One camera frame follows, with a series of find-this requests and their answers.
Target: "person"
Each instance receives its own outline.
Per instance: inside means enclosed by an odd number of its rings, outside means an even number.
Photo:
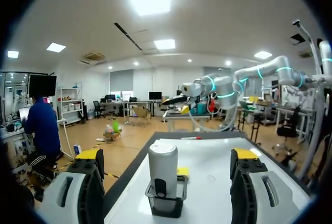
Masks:
[[[23,121],[26,134],[35,133],[36,150],[27,157],[27,163],[34,171],[52,180],[55,174],[48,166],[61,154],[57,117],[52,106],[42,97],[34,96],[33,103]]]

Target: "air conditioning unit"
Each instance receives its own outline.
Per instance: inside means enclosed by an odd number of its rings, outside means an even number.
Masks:
[[[92,66],[96,66],[107,62],[105,60],[105,56],[98,52],[87,53],[79,61],[80,63],[83,63],[85,65],[92,65]]]
[[[311,51],[303,51],[303,52],[299,52],[299,56],[301,58],[311,58],[311,57],[313,57],[313,53]]]

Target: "green object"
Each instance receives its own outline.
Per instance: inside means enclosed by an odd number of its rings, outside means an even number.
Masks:
[[[115,133],[118,133],[119,132],[119,122],[117,121],[113,121],[113,131]]]

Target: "basket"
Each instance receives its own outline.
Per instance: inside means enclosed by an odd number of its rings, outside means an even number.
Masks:
[[[75,103],[74,110],[80,110],[80,109],[81,109],[81,103]]]
[[[68,104],[68,111],[73,111],[74,110],[74,104],[73,103],[69,103]]]
[[[183,201],[187,198],[187,182],[188,179],[186,176],[177,176],[177,189],[181,188],[181,186],[183,187],[182,197],[177,198],[156,196],[153,194],[150,182],[145,191],[145,195],[149,199],[152,214],[162,217],[179,218],[182,212]]]

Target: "ceiling light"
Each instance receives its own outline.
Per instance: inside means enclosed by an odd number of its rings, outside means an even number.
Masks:
[[[131,0],[139,16],[159,14],[171,10],[171,0]]]
[[[18,51],[8,51],[8,57],[9,58],[18,58],[19,57],[19,52]]]
[[[272,54],[266,51],[260,51],[257,54],[254,54],[254,57],[261,58],[261,59],[266,59],[268,57],[271,57]]]
[[[53,51],[56,53],[60,53],[66,46],[56,44],[56,43],[51,43],[50,46],[46,50],[48,51]]]
[[[168,40],[158,40],[154,41],[157,49],[175,49],[175,40],[168,39]]]

